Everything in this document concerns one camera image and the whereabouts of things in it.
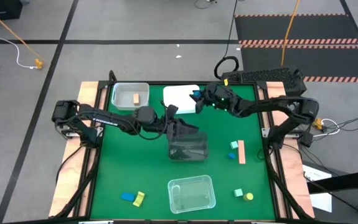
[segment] orange block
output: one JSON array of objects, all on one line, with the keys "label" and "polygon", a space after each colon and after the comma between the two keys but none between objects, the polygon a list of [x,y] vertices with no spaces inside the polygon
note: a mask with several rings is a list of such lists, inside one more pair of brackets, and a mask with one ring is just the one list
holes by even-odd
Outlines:
[{"label": "orange block", "polygon": [[238,140],[238,163],[245,164],[245,145],[243,140]]},{"label": "orange block", "polygon": [[138,93],[135,93],[135,94],[133,95],[133,104],[134,104],[135,106],[140,105],[140,96],[139,96]]}]

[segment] wooden table edge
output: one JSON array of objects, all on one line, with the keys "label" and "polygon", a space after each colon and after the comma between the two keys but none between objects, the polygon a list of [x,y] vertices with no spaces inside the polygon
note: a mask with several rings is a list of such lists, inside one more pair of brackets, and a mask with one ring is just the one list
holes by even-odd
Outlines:
[{"label": "wooden table edge", "polygon": [[[97,94],[97,86],[98,82],[82,82],[80,86],[80,91],[78,94],[78,101],[80,103],[86,103],[94,106],[95,98]],[[268,87],[268,95],[269,97],[277,97],[281,95],[285,95],[285,89],[282,82],[267,82]],[[259,97],[263,98],[263,92],[259,90]],[[104,101],[106,97],[105,88],[101,93],[100,106],[102,109],[104,107]],[[286,115],[279,111],[273,112],[273,119],[275,124],[280,124],[286,119]],[[268,120],[266,113],[263,113],[263,120],[265,121],[265,126],[268,126]],[[71,155],[71,153],[79,147],[79,139],[73,138],[67,141],[65,146],[65,152],[63,156],[63,161],[66,157]],[[298,148],[298,144],[294,139],[285,139],[285,144]],[[52,205],[50,208],[49,216],[56,215],[63,209],[65,204],[70,200],[71,196],[75,193],[78,188],[80,172],[83,166],[83,159],[85,155],[85,150],[79,151],[75,156],[73,156],[60,171],[59,180],[55,187],[54,196]],[[89,166],[93,162],[94,152],[91,153]],[[299,205],[305,210],[305,212],[312,217],[314,216],[313,208],[311,206],[311,200],[309,196],[309,191],[307,187],[306,180],[303,178],[303,167],[302,161],[297,152],[294,149],[290,149],[285,146],[281,149],[281,160],[283,163],[284,175],[287,184],[288,190],[291,192],[293,197],[299,203]],[[79,215],[85,215],[85,209],[87,205],[88,191],[89,186],[86,188],[82,195],[81,206],[79,210]],[[285,207],[283,202],[283,195],[281,191],[276,186],[276,196],[278,199],[278,208],[280,217],[286,217],[285,215]]]}]

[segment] green table mat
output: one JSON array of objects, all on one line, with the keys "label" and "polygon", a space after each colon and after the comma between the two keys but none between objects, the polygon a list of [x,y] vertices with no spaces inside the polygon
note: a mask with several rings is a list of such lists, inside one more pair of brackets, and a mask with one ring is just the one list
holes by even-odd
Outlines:
[{"label": "green table mat", "polygon": [[[149,105],[159,117],[164,113],[160,101],[164,85],[150,85]],[[231,86],[237,95],[255,100],[252,85]],[[118,111],[109,102],[108,111]],[[224,219],[224,220],[274,220],[270,184],[264,161],[257,152],[262,148],[258,115],[235,118],[222,110],[205,107],[201,114],[179,114],[187,123],[206,132],[209,142],[209,158],[202,162],[177,162],[167,156],[168,143],[165,136],[147,141],[130,136],[119,128],[107,126],[103,137],[100,165],[94,192],[92,219]],[[157,133],[146,133],[146,137]],[[238,164],[228,153],[230,143],[243,139],[247,163]],[[169,208],[167,183],[172,179],[209,175],[214,186],[216,206],[212,209],[173,214]],[[251,192],[252,201],[246,202],[234,196],[235,189]],[[122,192],[145,193],[143,204],[135,207],[120,199]]]}]

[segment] orange cable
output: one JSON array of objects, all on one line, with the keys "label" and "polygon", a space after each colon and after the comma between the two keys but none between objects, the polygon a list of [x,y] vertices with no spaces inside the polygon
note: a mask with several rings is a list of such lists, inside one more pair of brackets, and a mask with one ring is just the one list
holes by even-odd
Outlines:
[{"label": "orange cable", "polygon": [[28,50],[30,50],[33,54],[35,54],[36,56],[38,56],[40,59],[42,59],[42,61],[44,62],[44,58],[42,56],[40,56],[38,53],[36,53],[34,50],[31,49],[31,47],[29,47],[25,41],[23,41],[17,34],[15,34],[7,25],[5,25],[2,20],[0,20],[0,23],[4,26],[4,28],[6,28],[12,35],[14,35],[17,39],[19,39],[24,45],[25,47],[28,48]]},{"label": "orange cable", "polygon": [[284,38],[284,44],[283,44],[283,52],[281,53],[281,66],[284,65],[286,40],[288,38],[288,34],[290,33],[291,26],[292,26],[292,21],[293,21],[293,18],[295,18],[296,10],[298,10],[299,2],[300,2],[300,0],[297,0],[296,5],[295,5],[295,9],[294,9],[294,11],[292,13],[292,16],[291,16],[290,24],[288,25],[288,29],[286,30],[286,34],[285,34],[285,38]]}]

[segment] yellow block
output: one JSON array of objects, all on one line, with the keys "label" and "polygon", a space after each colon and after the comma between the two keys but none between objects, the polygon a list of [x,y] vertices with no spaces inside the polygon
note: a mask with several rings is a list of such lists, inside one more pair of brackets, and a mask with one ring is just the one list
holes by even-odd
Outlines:
[{"label": "yellow block", "polygon": [[318,130],[323,130],[323,123],[321,121],[321,118],[316,118],[316,120],[314,120],[312,125]]},{"label": "yellow block", "polygon": [[253,194],[247,193],[247,194],[243,195],[243,199],[244,200],[253,200]]},{"label": "yellow block", "polygon": [[39,59],[35,59],[35,65],[36,65],[36,69],[43,68],[43,62],[41,62]]},{"label": "yellow block", "polygon": [[134,202],[133,202],[133,205],[134,205],[134,206],[137,206],[137,207],[140,207],[141,203],[142,203],[143,200],[144,200],[144,196],[146,196],[144,193],[138,192],[138,193],[137,193],[136,200],[134,200]]}]

